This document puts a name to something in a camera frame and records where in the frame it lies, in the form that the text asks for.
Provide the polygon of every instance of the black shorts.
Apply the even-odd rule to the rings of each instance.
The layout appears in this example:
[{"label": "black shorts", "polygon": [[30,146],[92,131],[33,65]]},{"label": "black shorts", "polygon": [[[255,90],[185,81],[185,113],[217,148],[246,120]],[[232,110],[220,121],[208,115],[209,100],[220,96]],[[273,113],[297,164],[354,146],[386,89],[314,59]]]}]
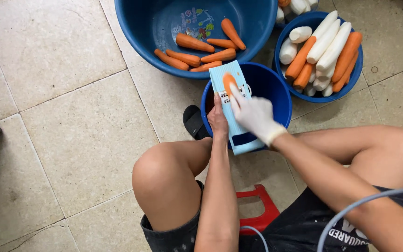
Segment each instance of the black shorts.
[{"label": "black shorts", "polygon": [[[197,181],[203,191],[203,183]],[[376,186],[381,192],[388,188]],[[403,194],[391,196],[403,207]],[[197,235],[198,213],[181,227],[169,231],[153,231],[147,216],[141,227],[153,252],[192,252]],[[309,188],[285,209],[262,232],[273,252],[315,252],[318,239],[328,222],[335,216]],[[329,231],[324,252],[367,252],[370,241],[347,220],[339,220]],[[239,236],[240,252],[265,251],[258,235]]]}]

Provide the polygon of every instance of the right hand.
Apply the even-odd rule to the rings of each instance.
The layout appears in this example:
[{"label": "right hand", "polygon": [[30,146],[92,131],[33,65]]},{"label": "right hand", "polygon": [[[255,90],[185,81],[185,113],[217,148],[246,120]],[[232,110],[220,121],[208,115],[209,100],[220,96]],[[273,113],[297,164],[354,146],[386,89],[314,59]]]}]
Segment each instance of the right hand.
[{"label": "right hand", "polygon": [[236,121],[267,146],[271,146],[275,138],[287,132],[284,126],[273,120],[271,101],[255,96],[251,100],[247,100],[240,94],[236,85],[230,84],[230,88],[232,92],[231,106]]}]

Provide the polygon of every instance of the left hand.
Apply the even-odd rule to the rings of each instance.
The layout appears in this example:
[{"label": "left hand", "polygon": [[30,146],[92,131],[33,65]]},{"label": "left hand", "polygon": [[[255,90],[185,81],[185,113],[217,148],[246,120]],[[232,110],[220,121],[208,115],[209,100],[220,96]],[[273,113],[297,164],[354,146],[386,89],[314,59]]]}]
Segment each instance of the left hand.
[{"label": "left hand", "polygon": [[220,95],[214,95],[214,107],[208,114],[208,122],[211,125],[214,137],[228,138],[228,121],[222,110],[222,100]]}]

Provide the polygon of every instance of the carrot piece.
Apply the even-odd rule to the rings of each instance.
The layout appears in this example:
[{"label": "carrot piece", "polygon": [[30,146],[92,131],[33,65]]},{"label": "carrot piece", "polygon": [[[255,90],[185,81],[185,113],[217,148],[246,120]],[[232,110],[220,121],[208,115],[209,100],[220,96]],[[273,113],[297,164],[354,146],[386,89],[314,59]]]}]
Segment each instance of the carrot piece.
[{"label": "carrot piece", "polygon": [[234,79],[234,76],[232,76],[231,73],[226,72],[223,75],[223,87],[225,88],[225,91],[227,92],[228,97],[231,97],[231,95],[232,95],[230,83],[233,83],[239,89],[239,87],[237,86],[236,79]]},{"label": "carrot piece", "polygon": [[167,56],[165,53],[160,51],[159,49],[155,49],[155,55],[158,56],[164,63],[168,64],[169,66],[173,66],[180,70],[187,71],[189,69],[189,65],[182,62],[181,60],[174,59],[172,57]]},{"label": "carrot piece", "polygon": [[232,48],[225,49],[220,52],[213,53],[208,56],[204,56],[201,58],[201,61],[203,63],[210,63],[213,61],[227,61],[227,60],[232,60],[236,57],[236,51]]},{"label": "carrot piece", "polygon": [[286,75],[285,77],[291,78],[291,79],[296,79],[303,69],[306,59],[307,59],[307,54],[309,54],[310,49],[312,48],[313,44],[316,42],[316,37],[312,36],[310,37],[303,45],[301,50],[298,52],[296,55],[295,59],[292,61],[290,66],[287,68]]},{"label": "carrot piece", "polygon": [[232,48],[232,49],[236,49],[236,50],[239,49],[239,47],[236,46],[236,44],[234,44],[234,42],[232,42],[229,39],[208,38],[206,40],[206,42],[216,45],[216,46],[224,47],[224,48]]},{"label": "carrot piece", "polygon": [[343,76],[339,79],[338,82],[334,83],[333,87],[332,87],[332,91],[333,92],[338,92],[340,91],[343,86],[344,83],[346,82],[346,80],[348,79],[348,77],[351,77],[351,72],[354,69],[355,63],[357,62],[357,57],[359,55],[359,51],[356,51],[354,53],[354,57],[352,57],[352,61],[349,64],[349,66],[347,67],[346,71],[344,72]]},{"label": "carrot piece", "polygon": [[236,44],[236,46],[238,46],[242,50],[245,50],[247,48],[242,40],[239,38],[239,35],[232,25],[231,20],[224,18],[221,22],[221,26],[223,32],[231,39],[232,42],[234,42],[234,44]]},{"label": "carrot piece", "polygon": [[207,72],[207,71],[209,71],[209,69],[211,67],[216,67],[216,66],[221,66],[221,65],[222,65],[222,62],[220,60],[214,61],[214,62],[211,62],[208,64],[201,65],[196,68],[192,68],[191,70],[189,70],[189,72]]},{"label": "carrot piece", "polygon": [[199,67],[200,64],[202,63],[200,57],[195,55],[182,52],[174,52],[169,49],[166,50],[166,54],[174,59],[181,60],[182,62],[188,64],[189,66]]},{"label": "carrot piece", "polygon": [[278,0],[278,5],[281,7],[286,7],[287,5],[289,5],[291,2],[291,0]]},{"label": "carrot piece", "polygon": [[296,80],[293,82],[293,88],[295,89],[303,89],[306,87],[309,82],[310,75],[312,73],[314,64],[310,64],[309,62],[305,62],[303,69],[299,73]]},{"label": "carrot piece", "polygon": [[346,44],[337,59],[337,65],[332,76],[332,82],[338,82],[351,63],[352,57],[362,43],[362,34],[358,31],[351,32],[347,38]]},{"label": "carrot piece", "polygon": [[213,53],[215,51],[212,45],[181,32],[176,35],[176,44],[182,47],[187,47],[209,53]]}]

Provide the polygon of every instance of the peeled carrot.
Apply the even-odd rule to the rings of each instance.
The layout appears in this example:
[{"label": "peeled carrot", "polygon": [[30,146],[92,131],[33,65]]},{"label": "peeled carrot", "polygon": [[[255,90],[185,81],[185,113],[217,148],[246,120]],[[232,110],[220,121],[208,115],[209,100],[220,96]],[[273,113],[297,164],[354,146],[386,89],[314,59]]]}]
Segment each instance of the peeled carrot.
[{"label": "peeled carrot", "polygon": [[309,62],[305,62],[303,69],[299,73],[296,80],[293,82],[293,88],[295,89],[303,89],[306,87],[309,82],[310,75],[312,73],[314,64],[310,64]]},{"label": "peeled carrot", "polygon": [[220,52],[213,53],[208,56],[204,56],[201,58],[201,61],[203,63],[210,63],[214,61],[226,61],[226,60],[232,60],[236,57],[236,51],[232,48],[225,49]]},{"label": "peeled carrot", "polygon": [[220,47],[224,47],[224,48],[232,48],[232,49],[236,49],[236,50],[239,49],[239,47],[236,46],[236,44],[234,44],[234,42],[232,42],[229,39],[208,38],[206,40],[206,42],[213,44],[213,45],[220,46]]},{"label": "peeled carrot", "polygon": [[287,5],[289,5],[291,2],[291,0],[278,0],[278,5],[281,7],[285,7]]},{"label": "peeled carrot", "polygon": [[174,52],[172,50],[167,49],[166,54],[174,59],[181,60],[182,62],[188,64],[189,66],[198,67],[202,63],[200,57],[182,53],[182,52]]},{"label": "peeled carrot", "polygon": [[351,32],[349,34],[343,50],[337,59],[337,65],[335,66],[335,71],[332,76],[332,82],[338,82],[341,79],[347,67],[351,63],[352,57],[362,43],[362,38],[362,34],[358,31]]},{"label": "peeled carrot", "polygon": [[221,26],[223,32],[231,39],[232,42],[234,42],[234,44],[236,44],[236,46],[238,46],[242,50],[245,50],[247,48],[242,40],[239,38],[239,35],[232,25],[231,20],[224,18],[221,22]]},{"label": "peeled carrot", "polygon": [[176,44],[182,47],[187,47],[209,53],[213,53],[215,51],[212,45],[181,32],[176,35]]},{"label": "peeled carrot", "polygon": [[237,89],[239,89],[239,87],[237,86],[237,82],[236,79],[234,79],[234,76],[232,76],[231,73],[226,72],[223,75],[223,87],[225,88],[225,91],[227,92],[227,96],[231,97],[231,88],[230,88],[230,83],[232,83],[233,85],[235,85],[237,87]]},{"label": "peeled carrot", "polygon": [[354,57],[351,60],[351,63],[349,64],[349,66],[347,67],[346,71],[344,72],[343,76],[339,79],[338,82],[334,83],[333,87],[332,87],[332,91],[333,92],[338,92],[340,91],[343,86],[344,83],[346,82],[346,80],[348,79],[348,77],[351,77],[351,72],[354,69],[355,63],[357,61],[357,57],[359,55],[359,51],[356,51],[354,53]]},{"label": "peeled carrot", "polygon": [[303,67],[306,63],[307,54],[309,54],[309,51],[312,48],[313,44],[315,44],[315,42],[316,42],[316,37],[312,36],[306,41],[306,43],[304,43],[303,47],[298,52],[295,59],[292,61],[290,66],[287,68],[286,78],[290,77],[292,79],[296,79],[298,77],[299,73],[301,72],[301,70],[303,69]]},{"label": "peeled carrot", "polygon": [[189,65],[182,62],[181,60],[174,59],[172,57],[167,56],[165,53],[160,51],[159,49],[155,49],[155,55],[158,56],[164,63],[168,64],[169,66],[173,66],[180,70],[187,71],[189,69]]},{"label": "peeled carrot", "polygon": [[211,62],[208,64],[201,65],[196,68],[192,68],[191,70],[189,70],[189,72],[207,72],[207,71],[209,71],[209,69],[211,67],[216,67],[216,66],[221,66],[221,65],[222,65],[222,62],[220,60],[214,61],[214,62]]}]

